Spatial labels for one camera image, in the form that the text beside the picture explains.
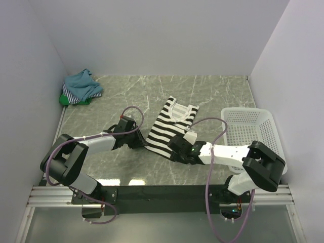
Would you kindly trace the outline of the black white striped tank top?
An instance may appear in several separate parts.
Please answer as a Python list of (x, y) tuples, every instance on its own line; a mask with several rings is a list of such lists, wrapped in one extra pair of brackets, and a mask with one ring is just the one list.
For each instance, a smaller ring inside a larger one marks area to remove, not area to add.
[(170, 160), (172, 150), (167, 144), (173, 137), (185, 135), (186, 128), (192, 125), (198, 110), (198, 105), (184, 106), (170, 96), (152, 125), (145, 148)]

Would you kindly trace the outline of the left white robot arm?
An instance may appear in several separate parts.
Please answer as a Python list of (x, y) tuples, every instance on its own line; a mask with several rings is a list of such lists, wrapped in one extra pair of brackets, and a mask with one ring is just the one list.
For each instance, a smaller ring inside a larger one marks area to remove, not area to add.
[(98, 135), (88, 139), (62, 134), (55, 141), (40, 164), (40, 170), (58, 183), (72, 187), (89, 203), (104, 201), (102, 184), (81, 172), (88, 155), (111, 151), (127, 145), (137, 149), (147, 145), (136, 122), (127, 116), (121, 116), (118, 124), (112, 125)]

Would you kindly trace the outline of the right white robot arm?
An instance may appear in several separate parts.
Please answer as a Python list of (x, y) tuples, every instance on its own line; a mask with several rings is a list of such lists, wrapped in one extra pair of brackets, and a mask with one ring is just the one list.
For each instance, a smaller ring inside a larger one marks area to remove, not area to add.
[(257, 188), (276, 192), (288, 170), (285, 160), (260, 141), (244, 146), (212, 145), (205, 141), (191, 144), (184, 137), (175, 136), (167, 146), (172, 151), (172, 161), (242, 169), (241, 173), (229, 176), (217, 191), (208, 191), (209, 199), (221, 204), (234, 203), (240, 196)]

